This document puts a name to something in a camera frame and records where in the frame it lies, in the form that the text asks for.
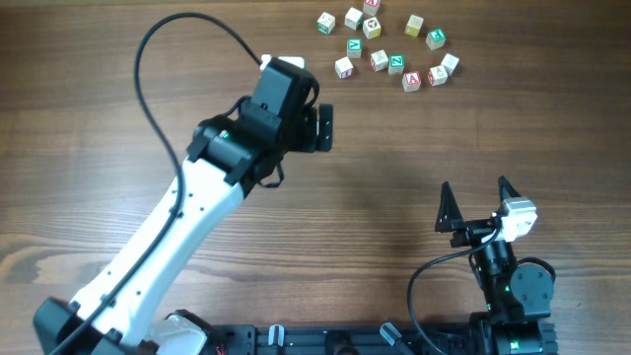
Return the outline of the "yellow letter block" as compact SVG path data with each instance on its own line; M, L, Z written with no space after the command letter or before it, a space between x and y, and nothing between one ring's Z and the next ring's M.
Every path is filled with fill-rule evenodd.
M424 24L424 18L411 15L405 26L404 33L408 36L418 37Z

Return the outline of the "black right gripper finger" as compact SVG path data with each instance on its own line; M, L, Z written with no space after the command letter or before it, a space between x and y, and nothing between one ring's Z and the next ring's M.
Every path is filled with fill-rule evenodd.
M448 181L441 186L441 199L435 231L440 233L454 232L464 227L463 217L459 211L456 199Z
M521 203L521 195L510 184L505 176L498 178L500 205L498 213L507 213L509 210L515 209Z

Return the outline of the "snail picture wooden block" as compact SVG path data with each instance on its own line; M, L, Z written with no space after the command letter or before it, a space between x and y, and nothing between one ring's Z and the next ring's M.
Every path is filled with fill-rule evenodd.
M371 59L372 70L375 72L379 72L388 67L389 59L386 52L383 49L373 52L370 55L370 59Z

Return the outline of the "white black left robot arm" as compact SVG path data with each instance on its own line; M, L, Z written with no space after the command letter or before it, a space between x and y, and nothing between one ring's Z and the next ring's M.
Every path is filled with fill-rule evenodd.
M197 316L154 314L205 238L290 151L327 152L332 107L299 56L261 58L252 96L202 121L159 204L114 260L70 302L49 298L34 327L46 354L202 354L212 328Z

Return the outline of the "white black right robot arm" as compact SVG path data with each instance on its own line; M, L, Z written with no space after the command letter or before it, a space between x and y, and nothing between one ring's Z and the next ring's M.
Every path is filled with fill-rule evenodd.
M435 230L451 232L451 246L475 250L469 257L487 310L469 318L471 354L557 354L551 316L556 273L537 257L516 258L512 243L526 236L537 219L533 202L505 177L498 178L500 205L487 219L466 221L448 182L441 188Z

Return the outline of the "red A top block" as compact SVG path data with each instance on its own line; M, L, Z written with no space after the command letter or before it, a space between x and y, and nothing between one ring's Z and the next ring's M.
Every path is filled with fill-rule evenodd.
M418 71L405 72L402 76L402 87L405 92L414 92L420 89L422 77Z

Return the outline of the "blue P wooden block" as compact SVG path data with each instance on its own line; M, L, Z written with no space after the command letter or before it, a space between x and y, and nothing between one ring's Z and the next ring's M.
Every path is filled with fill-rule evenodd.
M459 63L459 58L450 54L450 53L446 53L445 57L443 58L441 65L445 68L445 71L447 72L447 74L449 76L452 76L456 70L456 67Z

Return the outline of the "red rim picture block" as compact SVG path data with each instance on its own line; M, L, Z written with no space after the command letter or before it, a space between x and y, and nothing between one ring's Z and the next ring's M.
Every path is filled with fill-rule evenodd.
M431 67L428 72L428 81L432 87L443 85L449 79L449 74L444 65Z

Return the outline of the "green letter block far left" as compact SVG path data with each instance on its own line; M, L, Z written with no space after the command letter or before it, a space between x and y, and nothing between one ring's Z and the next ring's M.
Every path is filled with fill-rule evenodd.
M319 18L317 19L316 22L316 27L317 30L324 34L324 35L330 35L332 30L335 27L335 17L329 13L323 12Z

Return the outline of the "green V top block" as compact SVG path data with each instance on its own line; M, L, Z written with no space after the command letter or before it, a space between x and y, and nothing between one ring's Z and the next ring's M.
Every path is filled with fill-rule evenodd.
M362 56L363 43L360 38L349 38L346 48L347 57L349 59L360 58Z

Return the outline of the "yellow rim picture block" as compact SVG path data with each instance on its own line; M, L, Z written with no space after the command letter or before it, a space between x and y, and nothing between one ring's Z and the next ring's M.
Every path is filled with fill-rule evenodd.
M376 17L366 19L363 22L363 32L367 39L376 38L381 35L382 26Z

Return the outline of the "green N side block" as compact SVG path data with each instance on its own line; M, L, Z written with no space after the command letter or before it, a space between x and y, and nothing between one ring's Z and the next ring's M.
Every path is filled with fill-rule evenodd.
M344 25L353 31L356 31L363 21L363 12L351 7L344 18Z

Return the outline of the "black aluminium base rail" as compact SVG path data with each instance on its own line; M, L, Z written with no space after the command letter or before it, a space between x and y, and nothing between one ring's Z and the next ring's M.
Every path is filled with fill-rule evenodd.
M439 323L413 326L293 327L273 324L214 325L205 354L518 354L559 352L552 323L489 325Z

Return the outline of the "green E top block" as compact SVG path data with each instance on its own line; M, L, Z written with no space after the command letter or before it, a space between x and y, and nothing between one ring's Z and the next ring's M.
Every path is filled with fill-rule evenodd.
M426 43L431 50L436 50L445 45L447 36L442 29L434 29L428 32Z

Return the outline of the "red I wooden block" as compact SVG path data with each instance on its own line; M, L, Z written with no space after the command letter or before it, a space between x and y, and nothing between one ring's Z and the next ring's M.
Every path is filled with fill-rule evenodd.
M354 66L347 56L336 60L334 62L334 69L339 79L346 79L354 74Z

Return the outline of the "red X top block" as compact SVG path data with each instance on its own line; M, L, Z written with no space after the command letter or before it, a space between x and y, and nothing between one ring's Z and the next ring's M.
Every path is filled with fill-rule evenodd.
M381 0L364 0L363 12L369 16L375 16L381 6Z

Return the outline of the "green Z top block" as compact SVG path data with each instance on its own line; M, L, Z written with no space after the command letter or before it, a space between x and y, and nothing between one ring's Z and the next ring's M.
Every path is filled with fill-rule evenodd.
M404 66L404 56L402 54L393 54L389 57L387 72L389 75L402 74Z

